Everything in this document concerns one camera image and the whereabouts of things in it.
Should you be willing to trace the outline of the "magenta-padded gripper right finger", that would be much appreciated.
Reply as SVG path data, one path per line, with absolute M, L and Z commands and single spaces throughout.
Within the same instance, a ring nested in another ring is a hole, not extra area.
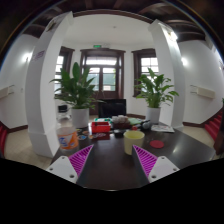
M 166 156 L 157 157 L 137 145 L 132 146 L 132 156 L 137 169 L 149 183 L 179 171 Z

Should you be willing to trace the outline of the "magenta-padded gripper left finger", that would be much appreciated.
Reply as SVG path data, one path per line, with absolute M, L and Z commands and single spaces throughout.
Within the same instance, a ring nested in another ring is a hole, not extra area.
M 72 183 L 76 183 L 82 174 L 94 145 L 89 145 L 71 156 L 60 156 L 47 171 Z

